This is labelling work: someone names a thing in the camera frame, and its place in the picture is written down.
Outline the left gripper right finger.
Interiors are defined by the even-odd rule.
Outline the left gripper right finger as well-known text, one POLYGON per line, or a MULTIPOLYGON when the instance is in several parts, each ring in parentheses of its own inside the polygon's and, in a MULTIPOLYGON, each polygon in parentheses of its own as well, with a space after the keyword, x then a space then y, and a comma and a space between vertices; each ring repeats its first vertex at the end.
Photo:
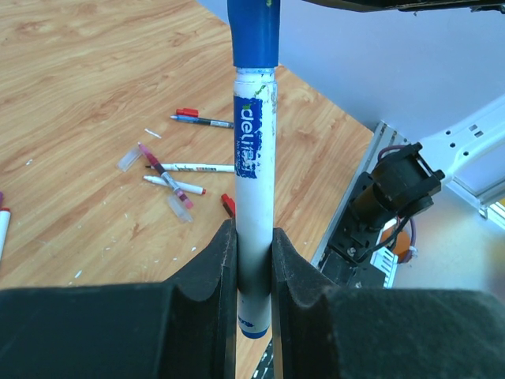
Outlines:
POLYGON ((277 378, 501 378, 504 306, 480 291, 345 288, 275 229, 277 378))

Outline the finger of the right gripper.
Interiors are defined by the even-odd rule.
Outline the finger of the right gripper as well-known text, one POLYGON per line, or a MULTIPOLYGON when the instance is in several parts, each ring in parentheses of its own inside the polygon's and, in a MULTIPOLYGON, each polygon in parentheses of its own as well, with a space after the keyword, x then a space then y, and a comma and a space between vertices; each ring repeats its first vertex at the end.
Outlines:
POLYGON ((471 12, 504 12, 502 0, 307 0, 327 8, 369 13, 387 10, 418 12, 469 8, 471 12))

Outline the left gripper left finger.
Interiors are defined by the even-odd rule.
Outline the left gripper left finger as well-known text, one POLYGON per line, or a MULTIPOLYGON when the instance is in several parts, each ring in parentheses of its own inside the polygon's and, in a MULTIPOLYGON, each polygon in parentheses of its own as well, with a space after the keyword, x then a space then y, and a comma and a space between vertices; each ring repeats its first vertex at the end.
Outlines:
POLYGON ((236 250, 226 220, 161 282, 2 291, 2 377, 232 378, 236 250))

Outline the blue marker cap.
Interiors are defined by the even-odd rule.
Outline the blue marker cap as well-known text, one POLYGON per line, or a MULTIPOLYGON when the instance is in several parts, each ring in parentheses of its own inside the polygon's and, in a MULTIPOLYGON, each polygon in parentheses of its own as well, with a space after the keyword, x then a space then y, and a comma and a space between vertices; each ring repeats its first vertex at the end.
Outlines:
POLYGON ((279 0, 228 0, 233 63, 237 68, 274 68, 279 63, 279 0))

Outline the white blue deli marker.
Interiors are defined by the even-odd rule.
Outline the white blue deli marker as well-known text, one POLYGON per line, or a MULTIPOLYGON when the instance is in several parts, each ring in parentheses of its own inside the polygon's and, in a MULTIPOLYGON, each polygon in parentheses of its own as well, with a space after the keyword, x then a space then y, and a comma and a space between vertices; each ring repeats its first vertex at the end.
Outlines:
POLYGON ((239 68, 234 81, 238 326, 259 339, 271 324, 277 82, 272 68, 239 68))

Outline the white whiteboard marker purple end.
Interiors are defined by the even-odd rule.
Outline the white whiteboard marker purple end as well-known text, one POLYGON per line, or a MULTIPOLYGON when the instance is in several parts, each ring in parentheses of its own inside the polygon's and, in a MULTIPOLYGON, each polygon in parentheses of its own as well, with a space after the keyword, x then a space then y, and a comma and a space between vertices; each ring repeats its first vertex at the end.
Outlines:
POLYGON ((167 171, 234 173, 233 164, 163 163, 167 171))

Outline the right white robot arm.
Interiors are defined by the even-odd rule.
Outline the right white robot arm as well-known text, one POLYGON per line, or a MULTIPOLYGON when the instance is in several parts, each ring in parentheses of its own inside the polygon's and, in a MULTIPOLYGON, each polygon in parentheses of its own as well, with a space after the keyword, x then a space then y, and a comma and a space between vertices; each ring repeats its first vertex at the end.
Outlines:
POLYGON ((358 263, 385 247, 395 239, 396 232, 375 246, 365 245, 363 234, 379 231, 395 217, 400 218, 402 227, 407 225, 432 206, 433 196, 457 171, 503 140, 503 122, 485 120, 452 127, 415 144, 381 150, 368 175, 370 184, 347 203, 336 229, 344 243, 344 256, 358 263))

